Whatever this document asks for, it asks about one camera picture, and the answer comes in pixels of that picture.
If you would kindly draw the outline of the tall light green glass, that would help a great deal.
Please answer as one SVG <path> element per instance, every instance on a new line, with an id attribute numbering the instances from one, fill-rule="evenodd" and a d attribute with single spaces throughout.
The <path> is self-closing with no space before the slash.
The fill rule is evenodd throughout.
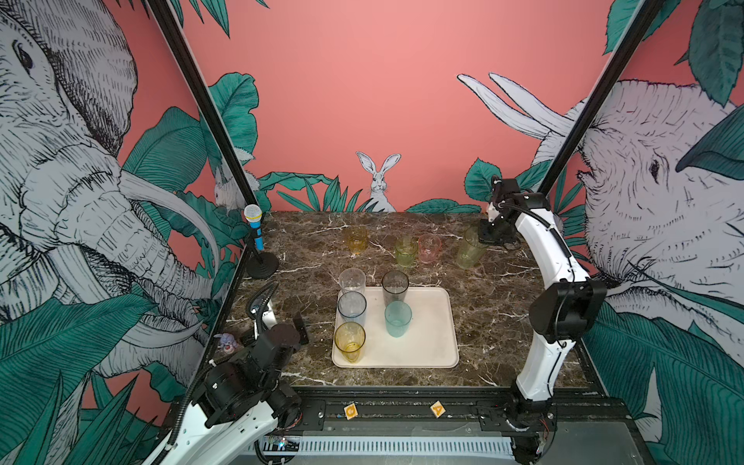
<path id="1" fill-rule="evenodd" d="M 480 242 L 479 227 L 471 226 L 459 242 L 455 263 L 462 269 L 472 269 L 487 250 L 488 246 Z"/>

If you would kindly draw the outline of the blue grey plastic glass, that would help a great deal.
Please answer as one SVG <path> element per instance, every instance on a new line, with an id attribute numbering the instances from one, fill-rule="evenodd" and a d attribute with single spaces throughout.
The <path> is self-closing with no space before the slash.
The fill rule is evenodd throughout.
<path id="1" fill-rule="evenodd" d="M 349 291 L 337 300 L 337 313 L 343 323 L 365 323 L 367 300 L 363 293 Z"/>

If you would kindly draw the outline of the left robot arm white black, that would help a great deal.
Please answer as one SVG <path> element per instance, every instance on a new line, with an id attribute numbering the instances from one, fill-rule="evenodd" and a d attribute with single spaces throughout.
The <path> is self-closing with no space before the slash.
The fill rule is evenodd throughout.
<path id="1" fill-rule="evenodd" d="M 282 370 L 309 336 L 300 313 L 252 345 L 211 362 L 189 387 L 171 432 L 146 464 L 229 464 L 247 447 L 302 420 L 298 393 Z"/>

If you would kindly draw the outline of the beige square tray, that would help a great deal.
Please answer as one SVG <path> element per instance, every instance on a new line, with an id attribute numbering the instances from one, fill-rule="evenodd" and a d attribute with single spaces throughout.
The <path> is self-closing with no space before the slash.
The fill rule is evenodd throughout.
<path id="1" fill-rule="evenodd" d="M 364 329 L 366 341 L 357 362 L 349 362 L 336 346 L 332 362 L 341 368 L 453 368 L 459 354 L 449 293 L 440 287 L 412 287 L 405 302 L 412 323 L 401 337 L 389 335 L 383 289 L 368 287 Z"/>

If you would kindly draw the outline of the dark brown plastic glass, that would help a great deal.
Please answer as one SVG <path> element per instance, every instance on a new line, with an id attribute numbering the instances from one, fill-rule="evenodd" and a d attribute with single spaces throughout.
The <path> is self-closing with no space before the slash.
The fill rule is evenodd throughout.
<path id="1" fill-rule="evenodd" d="M 409 289 L 409 277 L 400 270 L 391 270 L 383 276 L 382 288 L 385 305 L 403 301 Z"/>

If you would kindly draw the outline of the teal frosted glass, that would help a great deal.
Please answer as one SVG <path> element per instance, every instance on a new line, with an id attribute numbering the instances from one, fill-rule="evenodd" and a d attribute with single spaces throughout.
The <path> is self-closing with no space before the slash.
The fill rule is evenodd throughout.
<path id="1" fill-rule="evenodd" d="M 386 328 L 392 337 L 402 337 L 408 331 L 412 319 L 411 307 L 402 300 L 391 302 L 385 309 Z"/>

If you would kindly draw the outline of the clear plastic glass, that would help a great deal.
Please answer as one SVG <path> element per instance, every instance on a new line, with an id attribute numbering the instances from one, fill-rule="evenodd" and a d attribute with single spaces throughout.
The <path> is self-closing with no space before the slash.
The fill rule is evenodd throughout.
<path id="1" fill-rule="evenodd" d="M 340 273 L 338 282 L 343 294 L 350 292 L 363 294 L 366 288 L 366 274 L 361 269 L 352 267 L 351 269 L 345 269 Z"/>

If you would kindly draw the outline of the amber plastic glass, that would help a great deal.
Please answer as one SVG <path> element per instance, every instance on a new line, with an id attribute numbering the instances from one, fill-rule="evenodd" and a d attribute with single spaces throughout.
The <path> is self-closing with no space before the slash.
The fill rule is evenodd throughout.
<path id="1" fill-rule="evenodd" d="M 341 356 L 350 363 L 356 363 L 362 357 L 362 348 L 366 343 L 366 332 L 361 324 L 343 323 L 334 334 L 334 344 Z"/>

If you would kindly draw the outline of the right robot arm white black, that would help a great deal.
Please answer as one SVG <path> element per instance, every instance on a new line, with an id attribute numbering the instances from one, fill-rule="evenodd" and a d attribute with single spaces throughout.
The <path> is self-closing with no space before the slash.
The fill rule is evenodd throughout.
<path id="1" fill-rule="evenodd" d="M 532 342 L 505 414 L 511 428 L 529 431 L 546 424 L 560 368 L 575 343 L 594 326 L 606 285 L 579 264 L 543 194 L 521 189 L 514 178 L 492 176 L 487 217 L 479 225 L 480 243 L 506 245 L 519 238 L 538 265 L 544 290 L 528 311 Z"/>

